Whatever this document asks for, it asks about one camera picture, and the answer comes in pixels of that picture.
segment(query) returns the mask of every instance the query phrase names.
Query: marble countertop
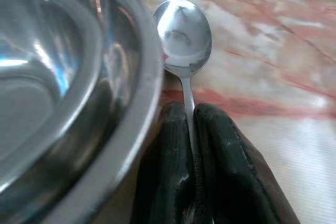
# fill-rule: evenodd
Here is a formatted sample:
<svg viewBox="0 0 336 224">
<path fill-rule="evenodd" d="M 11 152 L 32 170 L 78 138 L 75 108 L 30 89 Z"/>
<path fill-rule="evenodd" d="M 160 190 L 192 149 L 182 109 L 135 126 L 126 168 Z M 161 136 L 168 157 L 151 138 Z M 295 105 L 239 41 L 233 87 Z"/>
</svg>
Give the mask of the marble countertop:
<svg viewBox="0 0 336 224">
<path fill-rule="evenodd" d="M 165 0 L 143 0 L 154 11 Z M 302 224 L 336 223 L 336 0 L 190 0 L 213 33 L 192 80 L 262 152 Z M 183 101 L 167 75 L 161 105 Z"/>
</svg>

